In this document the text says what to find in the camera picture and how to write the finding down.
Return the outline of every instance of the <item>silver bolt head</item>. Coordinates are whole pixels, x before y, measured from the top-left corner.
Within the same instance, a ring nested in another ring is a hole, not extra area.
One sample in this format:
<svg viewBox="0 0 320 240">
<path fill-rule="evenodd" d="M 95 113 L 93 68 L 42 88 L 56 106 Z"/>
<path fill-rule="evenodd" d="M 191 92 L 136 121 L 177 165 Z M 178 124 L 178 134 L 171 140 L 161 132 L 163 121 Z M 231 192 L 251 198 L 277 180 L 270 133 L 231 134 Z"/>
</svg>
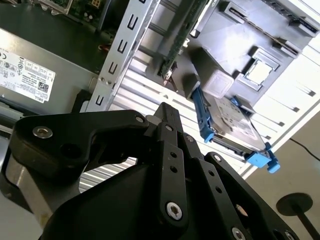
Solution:
<svg viewBox="0 0 320 240">
<path fill-rule="evenodd" d="M 285 235 L 287 236 L 288 239 L 295 240 L 295 238 L 290 234 L 290 232 L 285 231 L 284 233 L 285 233 Z"/>
<path fill-rule="evenodd" d="M 144 122 L 144 120 L 143 120 L 141 117 L 139 117 L 139 116 L 136 116 L 135 119 L 136 119 L 138 122 L 140 122 L 140 123 L 143 123 L 143 122 Z"/>
<path fill-rule="evenodd" d="M 174 220 L 180 220 L 182 218 L 181 208 L 174 202 L 169 202 L 166 205 L 166 212 Z"/>
<path fill-rule="evenodd" d="M 192 136 L 186 136 L 186 139 L 188 139 L 188 141 L 191 143 L 195 141 Z"/>
<path fill-rule="evenodd" d="M 245 235 L 238 228 L 232 228 L 232 234 L 236 240 L 246 240 Z"/>
<path fill-rule="evenodd" d="M 170 127 L 169 125 L 165 125 L 165 128 L 168 129 L 169 131 L 173 131 L 173 128 Z"/>
<path fill-rule="evenodd" d="M 217 160 L 218 162 L 221 162 L 221 158 L 218 155 L 214 155 L 213 156 L 215 160 Z"/>
<path fill-rule="evenodd" d="M 40 139 L 51 138 L 54 134 L 52 130 L 46 126 L 36 126 L 32 130 L 32 133 L 33 135 L 35 135 L 37 138 L 40 138 Z"/>
</svg>

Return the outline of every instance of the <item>hard drive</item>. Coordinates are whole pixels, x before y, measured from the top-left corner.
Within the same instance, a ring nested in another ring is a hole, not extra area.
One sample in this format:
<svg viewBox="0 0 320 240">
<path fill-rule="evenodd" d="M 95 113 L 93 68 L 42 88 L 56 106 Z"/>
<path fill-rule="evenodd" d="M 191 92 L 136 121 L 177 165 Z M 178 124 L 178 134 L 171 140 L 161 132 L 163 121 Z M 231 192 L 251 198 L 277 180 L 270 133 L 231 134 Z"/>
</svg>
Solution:
<svg viewBox="0 0 320 240">
<path fill-rule="evenodd" d="M 266 146 L 257 130 L 239 107 L 229 99 L 215 98 L 203 93 L 210 105 L 211 126 L 216 131 L 213 141 L 232 150 L 250 154 L 263 151 Z"/>
</svg>

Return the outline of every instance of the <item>black cable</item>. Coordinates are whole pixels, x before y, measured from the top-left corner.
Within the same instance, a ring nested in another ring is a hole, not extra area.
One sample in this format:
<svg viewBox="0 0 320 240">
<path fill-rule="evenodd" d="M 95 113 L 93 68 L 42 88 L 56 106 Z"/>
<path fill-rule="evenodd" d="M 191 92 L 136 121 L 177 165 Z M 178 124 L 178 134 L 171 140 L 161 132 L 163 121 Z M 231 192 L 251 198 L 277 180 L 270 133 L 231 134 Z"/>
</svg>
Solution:
<svg viewBox="0 0 320 240">
<path fill-rule="evenodd" d="M 293 138 L 290 138 L 290 140 L 291 140 L 292 142 L 298 144 L 299 146 L 303 147 L 304 150 L 306 150 L 308 154 L 310 154 L 312 157 L 314 157 L 315 159 L 317 159 L 317 160 L 320 162 L 320 158 L 318 158 L 316 155 L 314 155 L 312 152 L 310 152 L 310 150 L 309 150 L 306 146 L 304 146 L 304 145 L 301 144 L 300 142 L 294 140 Z"/>
</svg>

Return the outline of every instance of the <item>round metal base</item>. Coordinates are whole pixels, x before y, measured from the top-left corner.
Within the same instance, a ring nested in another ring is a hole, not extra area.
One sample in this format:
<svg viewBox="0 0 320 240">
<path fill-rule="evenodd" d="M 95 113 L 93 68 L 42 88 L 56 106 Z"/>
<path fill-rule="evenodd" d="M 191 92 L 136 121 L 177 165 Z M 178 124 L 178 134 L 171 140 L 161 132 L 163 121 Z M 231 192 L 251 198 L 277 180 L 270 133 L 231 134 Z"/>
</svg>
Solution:
<svg viewBox="0 0 320 240">
<path fill-rule="evenodd" d="M 276 203 L 276 209 L 284 216 L 297 216 L 298 214 L 293 210 L 292 205 L 298 206 L 305 213 L 311 209 L 313 203 L 308 194 L 296 192 L 282 197 Z"/>
</svg>

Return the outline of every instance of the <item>circuit board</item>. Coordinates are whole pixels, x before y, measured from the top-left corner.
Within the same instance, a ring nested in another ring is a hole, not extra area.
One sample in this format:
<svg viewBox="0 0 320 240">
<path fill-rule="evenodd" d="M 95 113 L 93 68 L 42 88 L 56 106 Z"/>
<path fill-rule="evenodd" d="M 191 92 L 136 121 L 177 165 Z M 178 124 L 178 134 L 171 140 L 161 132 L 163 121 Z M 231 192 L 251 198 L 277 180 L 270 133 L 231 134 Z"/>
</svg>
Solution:
<svg viewBox="0 0 320 240">
<path fill-rule="evenodd" d="M 69 0 L 50 0 L 50 2 L 53 2 L 57 4 L 60 7 L 63 7 L 64 9 L 67 8 Z"/>
<path fill-rule="evenodd" d="M 184 23 L 183 23 L 180 31 L 178 32 L 178 34 L 174 40 L 174 43 L 170 49 L 170 52 L 169 52 L 165 62 L 161 66 L 160 75 L 163 78 L 165 77 L 165 75 L 168 73 L 168 71 L 171 69 L 172 65 L 174 64 L 174 62 L 179 54 L 180 49 L 182 48 L 187 37 L 189 36 L 191 31 L 193 30 L 195 24 L 198 21 L 200 14 L 202 13 L 202 11 L 205 8 L 207 2 L 208 2 L 207 0 L 196 0 L 193 3 L 188 15 L 186 16 L 186 18 L 184 20 Z"/>
<path fill-rule="evenodd" d="M 106 0 L 73 0 L 69 14 L 96 27 L 105 3 Z"/>
</svg>

